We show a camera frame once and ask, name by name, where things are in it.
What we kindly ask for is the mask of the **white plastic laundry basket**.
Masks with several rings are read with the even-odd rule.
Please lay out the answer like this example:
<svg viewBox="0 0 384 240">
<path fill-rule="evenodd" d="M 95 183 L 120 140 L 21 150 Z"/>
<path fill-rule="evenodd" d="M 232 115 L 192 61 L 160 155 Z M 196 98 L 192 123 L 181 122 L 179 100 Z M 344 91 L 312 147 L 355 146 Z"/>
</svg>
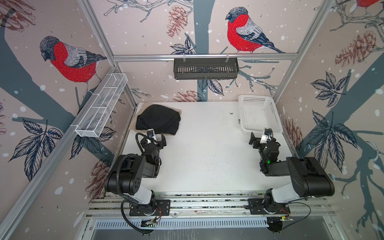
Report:
<svg viewBox="0 0 384 240">
<path fill-rule="evenodd" d="M 271 128 L 274 134 L 282 134 L 283 126 L 273 98 L 260 95 L 240 95 L 238 97 L 240 125 L 245 133 L 261 136 Z"/>
</svg>

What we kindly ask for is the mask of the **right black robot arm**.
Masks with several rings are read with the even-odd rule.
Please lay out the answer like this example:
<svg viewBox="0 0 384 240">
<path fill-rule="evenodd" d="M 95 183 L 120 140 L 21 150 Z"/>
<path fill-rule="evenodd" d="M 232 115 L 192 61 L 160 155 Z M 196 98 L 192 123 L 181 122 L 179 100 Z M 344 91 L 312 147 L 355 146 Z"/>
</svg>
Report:
<svg viewBox="0 0 384 240">
<path fill-rule="evenodd" d="M 251 133 L 249 145 L 259 151 L 260 171 L 266 177 L 289 176 L 291 181 L 281 187 L 268 189 L 264 194 L 262 206 L 268 213 L 275 213 L 285 208 L 289 203 L 308 197 L 331 197 L 335 193 L 335 186 L 313 158 L 299 159 L 287 157 L 280 161 L 280 143 L 274 138 L 271 128 L 265 129 L 260 138 Z"/>
</svg>

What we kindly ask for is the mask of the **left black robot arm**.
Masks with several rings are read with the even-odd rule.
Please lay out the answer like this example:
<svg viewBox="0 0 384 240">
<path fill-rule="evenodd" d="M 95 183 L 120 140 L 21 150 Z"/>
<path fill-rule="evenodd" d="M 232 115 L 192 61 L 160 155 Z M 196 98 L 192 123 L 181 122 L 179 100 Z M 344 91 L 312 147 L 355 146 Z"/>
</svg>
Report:
<svg viewBox="0 0 384 240">
<path fill-rule="evenodd" d="M 131 204 L 131 216 L 151 216 L 158 213 L 155 193 L 142 185 L 143 178 L 155 179 L 162 160 L 160 150 L 166 145 L 166 137 L 160 134 L 158 141 L 153 129 L 146 134 L 136 133 L 135 140 L 140 154 L 120 155 L 105 180 L 105 191 Z"/>
</svg>

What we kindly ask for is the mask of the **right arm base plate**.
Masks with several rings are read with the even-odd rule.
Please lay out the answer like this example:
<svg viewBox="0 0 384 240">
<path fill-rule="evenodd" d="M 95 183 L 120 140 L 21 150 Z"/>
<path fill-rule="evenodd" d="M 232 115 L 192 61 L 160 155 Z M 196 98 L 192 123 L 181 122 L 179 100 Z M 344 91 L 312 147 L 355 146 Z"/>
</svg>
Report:
<svg viewBox="0 0 384 240">
<path fill-rule="evenodd" d="M 271 200 L 269 203 L 265 199 L 248 199 L 247 209 L 251 215 L 290 215 L 291 211 L 287 204 L 275 203 Z"/>
</svg>

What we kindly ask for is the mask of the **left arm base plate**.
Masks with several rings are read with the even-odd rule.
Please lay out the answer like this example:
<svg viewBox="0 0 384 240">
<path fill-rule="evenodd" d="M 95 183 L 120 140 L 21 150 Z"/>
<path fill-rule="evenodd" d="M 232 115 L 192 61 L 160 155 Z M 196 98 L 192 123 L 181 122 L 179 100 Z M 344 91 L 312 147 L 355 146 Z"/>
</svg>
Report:
<svg viewBox="0 0 384 240">
<path fill-rule="evenodd" d="M 148 205 L 133 205 L 131 206 L 130 217 L 160 217 L 170 214 L 170 200 L 155 200 Z"/>
</svg>

